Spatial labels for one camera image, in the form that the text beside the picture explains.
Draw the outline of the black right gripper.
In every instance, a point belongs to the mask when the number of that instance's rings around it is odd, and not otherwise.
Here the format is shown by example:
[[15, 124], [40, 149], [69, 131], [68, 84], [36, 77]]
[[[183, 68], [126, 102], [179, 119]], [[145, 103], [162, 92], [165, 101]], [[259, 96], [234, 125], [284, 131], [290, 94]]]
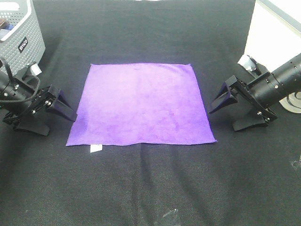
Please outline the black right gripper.
[[277, 119], [276, 114], [270, 108], [277, 102], [277, 80], [270, 72], [266, 72], [249, 83], [236, 76], [227, 79], [209, 106], [212, 114], [221, 108], [238, 102], [240, 94], [247, 100], [252, 108], [241, 118], [233, 123], [235, 131], [241, 131], [256, 127], [266, 127], [268, 122]]

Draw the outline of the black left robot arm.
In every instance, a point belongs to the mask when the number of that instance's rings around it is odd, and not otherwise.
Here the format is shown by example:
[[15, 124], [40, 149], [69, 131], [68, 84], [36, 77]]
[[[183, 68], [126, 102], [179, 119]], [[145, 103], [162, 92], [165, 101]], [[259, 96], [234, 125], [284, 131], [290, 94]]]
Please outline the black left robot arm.
[[49, 127], [36, 114], [40, 110], [57, 114], [75, 122], [76, 112], [68, 104], [63, 91], [50, 85], [40, 88], [37, 76], [25, 76], [20, 70], [16, 76], [0, 73], [0, 106], [7, 113], [3, 122], [13, 126], [15, 131], [28, 131], [42, 136], [49, 134]]

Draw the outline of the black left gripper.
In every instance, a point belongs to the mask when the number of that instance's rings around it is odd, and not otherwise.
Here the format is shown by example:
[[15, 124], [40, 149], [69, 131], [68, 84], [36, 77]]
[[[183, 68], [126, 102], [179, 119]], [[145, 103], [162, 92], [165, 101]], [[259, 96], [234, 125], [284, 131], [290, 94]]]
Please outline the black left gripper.
[[15, 125], [14, 131], [42, 136], [47, 136], [50, 129], [34, 116], [38, 111], [45, 109], [72, 122], [77, 118], [63, 91], [53, 85], [41, 88], [38, 77], [2, 78], [2, 108], [7, 111], [2, 121]]

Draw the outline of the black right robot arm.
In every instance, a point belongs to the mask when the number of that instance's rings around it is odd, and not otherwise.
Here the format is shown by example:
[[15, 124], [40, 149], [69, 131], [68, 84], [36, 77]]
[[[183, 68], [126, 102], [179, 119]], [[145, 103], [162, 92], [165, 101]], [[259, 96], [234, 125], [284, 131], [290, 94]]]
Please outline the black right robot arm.
[[270, 72], [264, 65], [249, 57], [251, 70], [245, 69], [253, 80], [244, 82], [233, 75], [222, 85], [210, 104], [209, 113], [238, 102], [240, 94], [253, 107], [246, 115], [233, 123], [235, 131], [254, 127], [266, 127], [277, 119], [270, 108], [284, 97], [301, 90], [301, 56], [291, 58], [276, 70]]

